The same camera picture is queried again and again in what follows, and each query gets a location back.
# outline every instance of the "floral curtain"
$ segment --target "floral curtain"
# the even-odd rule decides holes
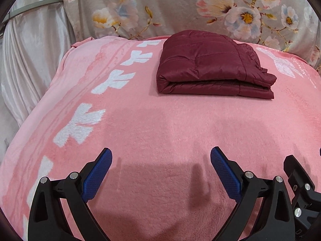
[[[296,54],[321,69],[319,19],[307,0],[64,1],[77,40],[107,35],[142,40],[205,30]]]

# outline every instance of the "metal pin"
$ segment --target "metal pin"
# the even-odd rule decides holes
[[[311,189],[311,186],[310,186],[308,183],[306,183],[304,187],[305,187],[305,189],[308,190],[308,191]]]
[[[296,210],[294,211],[294,215],[299,218],[302,215],[302,210],[301,208],[296,208]]]
[[[76,179],[78,177],[78,173],[77,172],[72,172],[69,177],[71,179]]]
[[[253,178],[253,177],[254,177],[254,174],[253,174],[251,171],[247,171],[247,172],[245,172],[245,176],[246,176],[247,178]]]
[[[280,177],[280,176],[277,176],[275,179],[276,179],[276,181],[279,182],[279,183],[282,183],[282,182],[283,182],[283,178]]]
[[[40,183],[44,184],[47,182],[47,177],[43,177],[40,179]]]

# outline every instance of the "folded clothing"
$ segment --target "folded clothing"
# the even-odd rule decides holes
[[[204,94],[274,99],[276,77],[261,68],[248,44],[225,35],[185,30],[163,45],[156,74],[157,90],[165,94]]]

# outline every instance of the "pink blanket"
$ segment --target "pink blanket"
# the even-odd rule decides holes
[[[211,240],[235,204],[210,163],[214,146],[268,179],[286,179],[283,161],[293,154],[320,191],[321,79],[314,69],[250,44],[277,77],[274,100],[159,95],[165,40],[87,39],[65,55],[0,167],[0,206],[25,240],[39,179],[65,178],[104,147],[113,164],[88,205],[112,241]]]

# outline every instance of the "blue gripper pad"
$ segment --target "blue gripper pad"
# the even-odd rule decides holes
[[[242,185],[228,165],[227,158],[222,156],[219,150],[213,148],[211,151],[211,163],[229,198],[239,203],[242,199]]]
[[[106,149],[96,165],[93,167],[88,177],[83,182],[83,191],[81,198],[85,203],[93,199],[111,166],[113,156],[110,149]]]

